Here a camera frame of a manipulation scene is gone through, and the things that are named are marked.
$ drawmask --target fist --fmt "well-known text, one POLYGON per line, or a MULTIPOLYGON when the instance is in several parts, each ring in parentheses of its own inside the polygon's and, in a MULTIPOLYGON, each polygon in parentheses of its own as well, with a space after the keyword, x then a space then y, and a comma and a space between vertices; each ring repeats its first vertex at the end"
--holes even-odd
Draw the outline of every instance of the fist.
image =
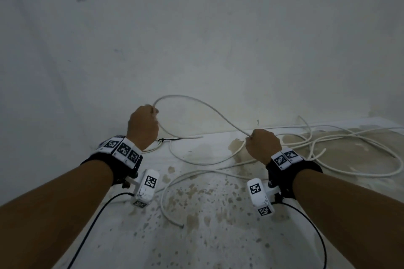
POLYGON ((126 138, 142 151, 157 139, 157 113, 158 109, 151 105, 142 105, 132 113, 128 121, 126 138))
POLYGON ((253 158, 268 165, 271 156, 282 150, 282 146, 279 138, 272 132, 255 129, 251 137, 246 138, 246 149, 253 158))

